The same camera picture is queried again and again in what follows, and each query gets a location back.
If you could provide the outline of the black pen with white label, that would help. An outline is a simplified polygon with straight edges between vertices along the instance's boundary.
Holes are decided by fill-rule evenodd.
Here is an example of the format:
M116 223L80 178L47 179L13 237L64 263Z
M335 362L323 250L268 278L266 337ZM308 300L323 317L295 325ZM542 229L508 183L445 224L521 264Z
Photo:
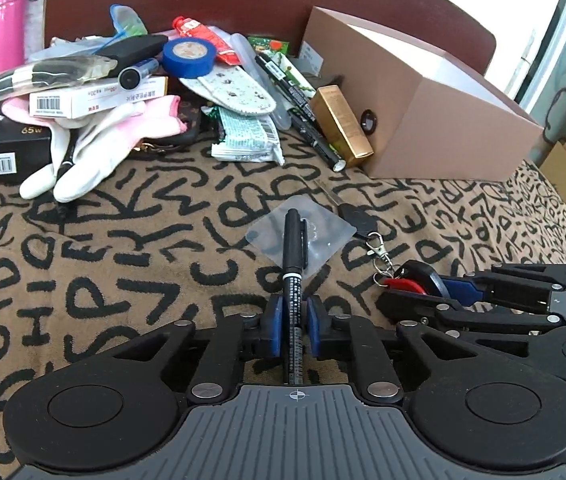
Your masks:
M274 83L277 90L280 90L284 96L292 103L289 110L290 121L292 126L298 131L300 136L304 138L316 154L318 154L326 165L333 172L341 172L346 168L345 159L343 159L336 150L327 142L325 136L319 132L318 121L312 112L308 99L304 96L300 88L294 84L279 68L269 56L264 53L255 55L256 64L264 70L269 80Z

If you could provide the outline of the blue rimmed plastic container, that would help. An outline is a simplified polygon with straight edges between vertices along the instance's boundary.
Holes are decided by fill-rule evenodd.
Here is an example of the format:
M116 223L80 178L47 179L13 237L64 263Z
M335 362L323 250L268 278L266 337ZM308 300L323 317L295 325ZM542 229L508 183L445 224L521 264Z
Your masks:
M144 22L130 6L112 4L109 8L109 13L116 31L116 39L148 34Z

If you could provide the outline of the black item in plastic bag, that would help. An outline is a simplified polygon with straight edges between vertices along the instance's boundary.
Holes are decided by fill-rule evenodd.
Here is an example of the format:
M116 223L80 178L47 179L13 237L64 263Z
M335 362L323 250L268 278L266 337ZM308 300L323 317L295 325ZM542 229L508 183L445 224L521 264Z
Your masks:
M0 73L0 102L26 94L80 86L105 78L118 65L101 55L47 58Z

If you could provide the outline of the pinkish brown cardboard box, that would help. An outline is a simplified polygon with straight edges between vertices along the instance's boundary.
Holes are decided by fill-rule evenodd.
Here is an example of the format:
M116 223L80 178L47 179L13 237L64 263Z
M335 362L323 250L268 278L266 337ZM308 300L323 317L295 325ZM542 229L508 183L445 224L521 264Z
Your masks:
M504 181L540 136L480 73L404 32L313 8L301 47L374 125L363 164L371 178Z

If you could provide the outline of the white pink glove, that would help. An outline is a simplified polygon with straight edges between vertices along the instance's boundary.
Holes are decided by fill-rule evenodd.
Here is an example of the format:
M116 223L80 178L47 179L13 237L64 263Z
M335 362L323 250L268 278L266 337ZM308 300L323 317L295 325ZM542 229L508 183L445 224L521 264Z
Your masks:
M56 202L77 200L109 177L144 139L163 139L186 131L179 118L179 96L145 102L126 102L78 120L37 118L24 98L2 103L2 113L13 122L51 130L51 162L19 187L24 200L51 191Z

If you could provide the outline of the blue tape roll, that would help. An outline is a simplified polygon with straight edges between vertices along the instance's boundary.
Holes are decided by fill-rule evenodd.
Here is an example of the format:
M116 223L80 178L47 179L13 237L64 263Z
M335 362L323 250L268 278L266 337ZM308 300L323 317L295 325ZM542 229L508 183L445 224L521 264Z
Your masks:
M216 47L208 40L178 38L162 48L161 66L172 77L195 79L211 73Z

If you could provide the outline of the blue marker pen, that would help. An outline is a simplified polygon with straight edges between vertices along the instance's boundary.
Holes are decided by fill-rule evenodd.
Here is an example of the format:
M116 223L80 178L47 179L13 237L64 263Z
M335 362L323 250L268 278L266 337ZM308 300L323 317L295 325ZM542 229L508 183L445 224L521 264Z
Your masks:
M148 58L142 62L124 68L118 75L118 84L124 90L134 90L149 76L156 73L160 64L156 58Z

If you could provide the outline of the green candy packet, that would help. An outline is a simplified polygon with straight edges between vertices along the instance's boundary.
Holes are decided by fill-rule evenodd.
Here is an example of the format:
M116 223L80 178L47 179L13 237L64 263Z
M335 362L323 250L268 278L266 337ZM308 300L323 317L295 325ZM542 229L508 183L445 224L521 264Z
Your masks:
M282 41L278 39L259 37L259 36L248 36L247 40L251 45L251 47L256 52L264 52L264 53L281 52L283 54L286 54L289 48L289 43L287 41Z

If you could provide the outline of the green white snack packet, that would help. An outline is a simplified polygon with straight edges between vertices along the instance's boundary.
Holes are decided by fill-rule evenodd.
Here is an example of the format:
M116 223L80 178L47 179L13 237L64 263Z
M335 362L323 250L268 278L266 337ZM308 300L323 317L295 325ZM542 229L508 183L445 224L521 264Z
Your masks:
M202 112L217 127L211 156L221 162L275 162L285 165L280 136L269 115L247 117L220 106Z

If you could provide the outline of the black car key fob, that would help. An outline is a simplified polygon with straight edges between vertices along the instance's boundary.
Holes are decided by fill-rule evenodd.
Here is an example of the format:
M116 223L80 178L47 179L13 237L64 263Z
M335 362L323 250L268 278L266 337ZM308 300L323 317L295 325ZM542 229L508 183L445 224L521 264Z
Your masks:
M134 36L108 44L98 50L96 55L110 58L117 62L118 68L123 68L154 58L162 52L167 41L168 37L164 35Z

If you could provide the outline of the floral shoe insole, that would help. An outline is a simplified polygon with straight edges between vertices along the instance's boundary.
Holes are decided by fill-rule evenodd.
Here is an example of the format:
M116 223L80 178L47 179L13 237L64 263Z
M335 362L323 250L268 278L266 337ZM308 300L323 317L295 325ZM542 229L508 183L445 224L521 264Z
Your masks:
M242 116L269 115L276 109L276 102L269 92L240 66L216 63L209 74L181 78L180 83L205 100Z

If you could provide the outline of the gold rectangular box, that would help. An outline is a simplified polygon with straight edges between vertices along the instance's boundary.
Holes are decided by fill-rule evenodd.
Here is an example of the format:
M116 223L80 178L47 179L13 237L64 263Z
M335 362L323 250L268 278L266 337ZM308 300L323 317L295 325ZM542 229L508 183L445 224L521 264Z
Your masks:
M310 105L322 133L348 168L360 166L374 155L359 119L336 84L316 90Z

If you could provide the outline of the red tube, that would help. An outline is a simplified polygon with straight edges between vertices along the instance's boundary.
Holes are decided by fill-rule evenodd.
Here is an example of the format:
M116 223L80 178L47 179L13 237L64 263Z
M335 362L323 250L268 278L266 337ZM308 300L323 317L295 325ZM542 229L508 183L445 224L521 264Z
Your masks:
M172 28L176 30L181 37L197 38L210 42L217 50L218 61L228 64L229 66L240 65L240 58L230 44L200 21L194 20L194 18L178 16L172 21Z

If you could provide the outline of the car key with red keychain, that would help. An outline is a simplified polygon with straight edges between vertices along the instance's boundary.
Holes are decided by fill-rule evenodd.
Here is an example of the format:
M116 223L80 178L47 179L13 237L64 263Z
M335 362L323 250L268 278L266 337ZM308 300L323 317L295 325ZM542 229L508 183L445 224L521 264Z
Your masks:
M427 264L409 260L397 269L394 267L373 216L360 206L344 202L322 180L315 180L314 183L336 207L341 218L356 229L354 236L366 244L368 255L373 259L374 281L377 285L400 292L450 298L449 289L442 277Z

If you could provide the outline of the white barcode box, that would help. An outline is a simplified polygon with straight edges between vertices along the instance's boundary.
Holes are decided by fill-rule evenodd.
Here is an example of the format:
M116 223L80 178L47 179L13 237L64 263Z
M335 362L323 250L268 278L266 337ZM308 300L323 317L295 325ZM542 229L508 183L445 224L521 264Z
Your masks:
M161 98L167 90L166 76L148 77L132 90L123 89L117 79L105 79L83 86L31 93L29 112L34 117L78 119L122 104Z

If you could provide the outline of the black marker pen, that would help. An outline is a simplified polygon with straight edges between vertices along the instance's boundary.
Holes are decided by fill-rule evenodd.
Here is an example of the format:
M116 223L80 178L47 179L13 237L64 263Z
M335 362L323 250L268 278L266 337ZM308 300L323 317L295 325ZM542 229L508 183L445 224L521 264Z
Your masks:
M283 237L283 297L287 314L287 375L291 386L300 386L302 371L302 274L307 266L307 226L299 211L286 212Z

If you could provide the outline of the clear plastic hook pad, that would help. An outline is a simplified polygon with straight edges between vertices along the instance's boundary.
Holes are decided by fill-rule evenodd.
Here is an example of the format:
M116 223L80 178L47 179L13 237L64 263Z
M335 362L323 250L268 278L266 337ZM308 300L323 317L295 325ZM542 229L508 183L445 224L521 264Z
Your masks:
M356 229L310 197L292 196L254 222L245 235L249 244L277 266L283 264L284 226L289 209L296 209L300 218L307 221L308 263L302 276L311 278L348 243Z

